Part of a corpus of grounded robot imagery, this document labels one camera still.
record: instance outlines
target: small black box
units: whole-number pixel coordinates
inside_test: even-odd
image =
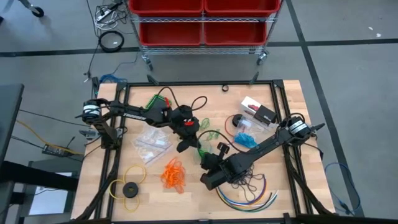
[[[254,118],[266,124],[275,123],[276,113],[266,108],[265,106],[261,105],[260,108],[254,114]]]

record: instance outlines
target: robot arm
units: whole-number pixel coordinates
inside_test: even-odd
[[[102,108],[107,108],[109,111],[102,115]],[[163,107],[150,109],[125,105],[119,101],[88,100],[84,103],[83,114],[80,116],[86,124],[93,125],[97,129],[102,137],[102,148],[118,149],[121,145],[116,129],[111,128],[106,122],[116,116],[144,121],[156,128],[170,127],[182,140],[177,146],[178,152],[183,152],[189,146],[200,147],[196,135],[200,127],[199,120],[193,116],[191,107],[182,105],[173,110],[168,99],[165,99]]]
[[[220,155],[205,153],[201,160],[202,169],[208,170],[208,173],[203,174],[200,181],[206,185],[208,190],[213,190],[225,182],[233,183],[245,176],[254,161],[283,144],[290,144],[291,146],[303,144],[314,131],[319,130],[323,125],[309,127],[300,117],[286,119],[280,124],[273,136],[246,152],[239,151],[239,153],[232,154],[226,159],[222,157],[228,153],[229,146],[220,143],[218,145],[221,150]]]

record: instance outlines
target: wooden tabletop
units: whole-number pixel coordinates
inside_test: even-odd
[[[286,80],[284,84],[291,113],[302,113],[305,116],[306,122],[311,123],[300,82],[298,80]],[[134,106],[145,106],[160,88],[161,87],[158,86],[131,88],[129,104]],[[102,84],[99,89],[98,98],[114,100],[115,89],[116,84]],[[210,127],[206,130],[220,129],[222,133],[225,133],[225,119],[232,114],[239,113],[240,102],[245,96],[250,96],[270,109],[274,108],[269,85],[230,85],[229,91],[226,93],[223,93],[221,87],[218,85],[172,86],[172,89],[180,105],[191,105],[196,97],[202,95],[207,96],[208,102],[206,106],[195,111],[194,116],[200,121],[209,118]],[[172,95],[168,90],[164,90],[162,95],[166,96],[168,99],[172,99]],[[283,109],[281,101],[279,101],[279,104],[279,107]],[[120,179],[129,166],[144,164],[134,148],[134,141],[142,132],[144,125],[146,125],[146,123],[141,121],[133,119],[126,120],[128,132],[123,137],[123,147],[118,172]],[[230,123],[228,123],[227,128],[230,131],[234,130]],[[169,128],[166,127],[163,128],[163,130],[171,134]],[[274,132],[269,132],[265,134],[264,139],[268,138],[273,133]],[[177,150],[175,150],[178,144],[177,136],[171,134],[169,140],[173,142],[173,145],[168,153],[146,167],[147,177],[145,181],[139,185],[138,197],[141,202],[139,208],[134,213],[129,213],[124,209],[122,200],[115,200],[112,221],[279,218],[282,217],[282,214],[285,212],[289,212],[291,216],[294,216],[292,197],[281,147],[256,161],[254,169],[255,174],[264,174],[267,179],[266,194],[269,195],[271,192],[279,190],[278,198],[269,208],[261,212],[244,213],[227,207],[218,198],[215,190],[207,190],[205,185],[199,181],[204,170],[200,168],[200,160],[194,148],[190,147],[179,154]],[[213,149],[216,149],[216,145],[220,141],[222,141],[221,137],[210,142]],[[314,139],[310,139],[307,142],[316,145]],[[89,145],[86,148],[86,154],[99,144],[100,142],[98,141]],[[229,154],[235,152],[236,151],[231,148]],[[112,165],[113,156],[114,152],[111,154],[109,168]],[[165,165],[176,156],[182,161],[182,165],[186,170],[186,186],[184,187],[185,192],[183,194],[176,193],[175,189],[165,189],[160,180]],[[72,218],[76,218],[84,211],[97,192],[103,159],[104,150],[98,149],[84,160],[73,206]],[[303,145],[302,163],[308,186],[319,201],[321,201],[327,209],[334,212],[333,202],[319,152],[312,147]],[[140,169],[131,169],[127,174],[126,180],[138,182],[141,177],[142,171]],[[259,191],[256,193],[259,194],[262,182],[254,180],[253,184],[258,186]],[[123,196],[122,187],[122,183],[116,184],[116,196]],[[300,199],[302,211],[305,211],[300,187],[297,186],[297,188],[299,189],[298,197]],[[221,185],[221,189],[232,200],[245,200],[242,189],[235,190],[228,183]],[[106,213],[108,197],[107,191],[103,200],[103,216]],[[127,207],[134,208],[136,206],[136,199],[127,199],[126,204]]]

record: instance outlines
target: red box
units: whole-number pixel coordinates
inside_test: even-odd
[[[199,22],[141,22],[139,36],[146,46],[193,46],[201,44]]]
[[[279,7],[279,0],[205,0],[208,16],[268,17]]]
[[[130,0],[132,13],[142,17],[201,16],[203,0]]]
[[[262,45],[266,42],[265,22],[206,22],[206,45]]]

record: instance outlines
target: caster wheel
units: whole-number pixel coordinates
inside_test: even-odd
[[[39,12],[39,13],[36,13],[36,12],[32,12],[32,14],[35,16],[35,17],[43,17],[44,16],[44,11],[43,11],[43,9],[41,8],[41,7],[37,7],[37,6],[35,6],[35,9]]]
[[[263,59],[257,59],[257,65],[262,65],[264,63]]]
[[[154,69],[154,67],[152,66],[152,64],[150,63],[150,64],[148,64],[148,69],[149,69],[149,71],[152,71],[153,69]]]

